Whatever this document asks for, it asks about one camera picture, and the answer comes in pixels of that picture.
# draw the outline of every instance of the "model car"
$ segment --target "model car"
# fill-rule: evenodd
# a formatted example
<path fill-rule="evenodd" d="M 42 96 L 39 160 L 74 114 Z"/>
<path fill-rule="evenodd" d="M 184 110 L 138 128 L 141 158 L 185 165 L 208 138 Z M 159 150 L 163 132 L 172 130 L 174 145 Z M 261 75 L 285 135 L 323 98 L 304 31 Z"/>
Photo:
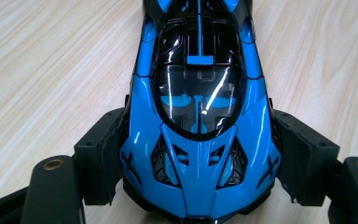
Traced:
<path fill-rule="evenodd" d="M 144 1 L 119 158 L 133 200 L 169 217 L 248 213 L 279 171 L 252 1 L 234 2 Z"/>
<path fill-rule="evenodd" d="M 106 113 L 75 155 L 39 162 L 30 186 L 0 199 L 0 223 L 85 223 L 117 182 L 173 223 L 249 214 L 275 178 L 303 206 L 327 195 L 332 223 L 358 223 L 358 158 L 272 108 L 252 0 L 144 0 L 125 108 Z"/>

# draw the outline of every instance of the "front air intake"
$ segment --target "front air intake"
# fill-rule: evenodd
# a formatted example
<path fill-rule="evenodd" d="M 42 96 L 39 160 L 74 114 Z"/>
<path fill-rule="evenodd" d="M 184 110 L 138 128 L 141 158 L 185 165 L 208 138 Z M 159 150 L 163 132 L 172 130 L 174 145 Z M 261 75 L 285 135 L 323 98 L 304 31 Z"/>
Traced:
<path fill-rule="evenodd" d="M 240 142 L 235 138 L 217 187 L 222 189 L 239 185 L 245 178 L 247 164 L 248 158 Z"/>
<path fill-rule="evenodd" d="M 168 146 L 163 136 L 158 139 L 151 156 L 151 161 L 153 175 L 158 182 L 173 187 L 179 187 L 178 177 L 170 160 Z"/>

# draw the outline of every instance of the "windshield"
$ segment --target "windshield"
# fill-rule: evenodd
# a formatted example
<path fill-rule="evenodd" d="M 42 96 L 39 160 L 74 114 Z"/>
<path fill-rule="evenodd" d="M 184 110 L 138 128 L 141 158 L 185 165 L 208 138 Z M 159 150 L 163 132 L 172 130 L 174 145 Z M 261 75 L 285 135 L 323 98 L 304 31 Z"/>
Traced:
<path fill-rule="evenodd" d="M 241 111 L 243 80 L 235 66 L 166 65 L 155 73 L 156 103 L 176 128 L 197 134 L 221 131 Z"/>

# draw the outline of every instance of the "table surface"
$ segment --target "table surface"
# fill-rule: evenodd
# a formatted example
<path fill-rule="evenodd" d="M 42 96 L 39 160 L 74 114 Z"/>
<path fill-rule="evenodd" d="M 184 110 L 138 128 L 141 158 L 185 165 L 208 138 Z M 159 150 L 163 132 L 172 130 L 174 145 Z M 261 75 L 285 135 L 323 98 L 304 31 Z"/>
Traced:
<path fill-rule="evenodd" d="M 33 167 L 122 107 L 139 45 L 141 1 L 0 1 L 0 198 Z M 254 1 L 256 44 L 275 108 L 358 156 L 358 1 Z M 277 182 L 249 216 L 227 223 L 327 223 L 321 207 L 291 204 Z M 117 185 L 88 223 L 169 223 Z"/>

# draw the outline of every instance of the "blue car body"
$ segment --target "blue car body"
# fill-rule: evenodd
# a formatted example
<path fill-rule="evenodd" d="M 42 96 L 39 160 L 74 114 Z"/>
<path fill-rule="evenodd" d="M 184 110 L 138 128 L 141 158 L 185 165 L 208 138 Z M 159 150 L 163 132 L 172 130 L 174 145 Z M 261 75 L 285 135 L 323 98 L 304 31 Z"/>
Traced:
<path fill-rule="evenodd" d="M 144 209 L 217 223 L 269 196 L 282 155 L 251 11 L 144 0 L 119 137 L 125 190 Z"/>

